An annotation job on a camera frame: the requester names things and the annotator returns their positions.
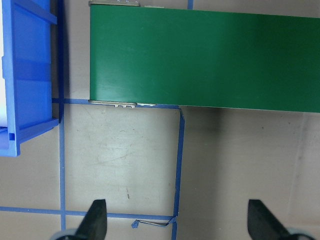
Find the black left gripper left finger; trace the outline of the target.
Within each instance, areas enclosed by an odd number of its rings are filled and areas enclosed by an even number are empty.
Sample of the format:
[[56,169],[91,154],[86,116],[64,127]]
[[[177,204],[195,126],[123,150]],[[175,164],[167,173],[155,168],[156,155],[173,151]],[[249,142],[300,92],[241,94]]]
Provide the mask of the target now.
[[54,234],[55,240],[104,240],[107,235],[107,207],[105,199],[92,202],[78,228]]

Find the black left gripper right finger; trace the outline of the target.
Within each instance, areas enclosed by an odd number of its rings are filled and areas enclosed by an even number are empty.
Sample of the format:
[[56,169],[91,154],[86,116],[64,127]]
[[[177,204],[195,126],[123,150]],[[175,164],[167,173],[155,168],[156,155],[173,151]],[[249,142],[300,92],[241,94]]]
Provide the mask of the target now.
[[252,240],[312,240],[299,229],[286,228],[260,199],[250,199],[247,206],[247,231]]

